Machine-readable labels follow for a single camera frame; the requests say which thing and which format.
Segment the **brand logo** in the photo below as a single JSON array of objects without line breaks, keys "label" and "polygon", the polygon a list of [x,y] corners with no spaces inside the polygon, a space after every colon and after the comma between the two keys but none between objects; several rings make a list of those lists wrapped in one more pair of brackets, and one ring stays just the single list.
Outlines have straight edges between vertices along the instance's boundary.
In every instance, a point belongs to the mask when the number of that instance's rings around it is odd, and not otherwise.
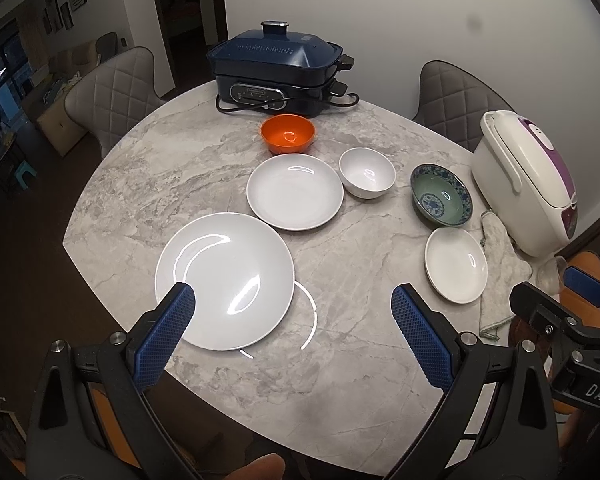
[{"label": "brand logo", "polygon": [[239,44],[238,49],[257,50],[258,52],[275,52],[277,54],[293,54],[294,52],[292,48],[282,48],[279,46],[270,46],[254,43]]},{"label": "brand logo", "polygon": [[587,393],[585,394],[585,396],[587,397],[593,397],[595,400],[600,400],[600,386],[598,386],[597,384],[592,384],[589,389],[587,390]]}]

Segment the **blue textured pad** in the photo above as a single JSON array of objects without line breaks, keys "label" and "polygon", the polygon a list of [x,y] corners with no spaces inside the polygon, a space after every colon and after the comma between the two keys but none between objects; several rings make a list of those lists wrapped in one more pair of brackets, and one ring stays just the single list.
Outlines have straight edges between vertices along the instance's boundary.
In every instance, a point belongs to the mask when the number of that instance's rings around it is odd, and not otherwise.
[{"label": "blue textured pad", "polygon": [[564,286],[600,308],[600,282],[576,267],[567,267],[562,276]]},{"label": "blue textured pad", "polygon": [[138,391],[158,382],[195,308],[196,297],[192,288],[186,286],[154,324],[136,352],[133,380]]},{"label": "blue textured pad", "polygon": [[401,286],[396,287],[391,296],[391,313],[429,384],[447,393],[454,381],[451,355]]}]

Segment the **white rice cooker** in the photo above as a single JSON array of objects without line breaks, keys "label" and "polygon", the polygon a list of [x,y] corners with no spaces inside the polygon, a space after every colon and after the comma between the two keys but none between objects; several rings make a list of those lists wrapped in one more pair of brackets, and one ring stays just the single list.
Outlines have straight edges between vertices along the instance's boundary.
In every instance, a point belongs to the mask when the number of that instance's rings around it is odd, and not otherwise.
[{"label": "white rice cooker", "polygon": [[576,190],[564,161],[530,120],[501,110],[483,115],[475,181],[518,247],[545,256],[573,238]]}]

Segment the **silver bolt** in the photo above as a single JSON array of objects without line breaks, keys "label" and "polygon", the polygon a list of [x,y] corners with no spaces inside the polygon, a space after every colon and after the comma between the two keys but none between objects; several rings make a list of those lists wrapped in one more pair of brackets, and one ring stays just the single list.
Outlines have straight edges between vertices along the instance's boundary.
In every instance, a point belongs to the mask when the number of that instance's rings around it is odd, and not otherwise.
[{"label": "silver bolt", "polygon": [[126,334],[124,332],[114,332],[109,336],[109,342],[112,345],[121,345],[126,340]]},{"label": "silver bolt", "polygon": [[467,346],[473,346],[478,342],[478,338],[475,334],[471,332],[462,332],[460,336],[460,341],[462,341]]},{"label": "silver bolt", "polygon": [[51,351],[58,353],[64,350],[64,341],[62,339],[56,339],[51,343]]},{"label": "silver bolt", "polygon": [[533,352],[533,351],[536,349],[536,345],[534,345],[534,342],[533,342],[533,341],[529,341],[529,339],[525,339],[525,340],[522,342],[522,349],[523,349],[525,352],[529,352],[529,353],[531,353],[531,352]]}]

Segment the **stool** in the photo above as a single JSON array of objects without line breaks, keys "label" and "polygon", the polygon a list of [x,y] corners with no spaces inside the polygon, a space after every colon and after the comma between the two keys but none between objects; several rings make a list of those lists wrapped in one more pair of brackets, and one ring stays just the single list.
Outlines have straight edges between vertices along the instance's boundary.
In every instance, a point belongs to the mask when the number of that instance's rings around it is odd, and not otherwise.
[{"label": "stool", "polygon": [[24,182],[24,179],[22,177],[25,173],[30,173],[30,174],[32,174],[32,176],[36,176],[38,174],[38,172],[36,170],[34,170],[26,160],[23,160],[15,172],[15,177],[18,181],[18,184],[20,184],[20,187],[22,189],[29,188],[29,186],[27,186],[27,184]]}]

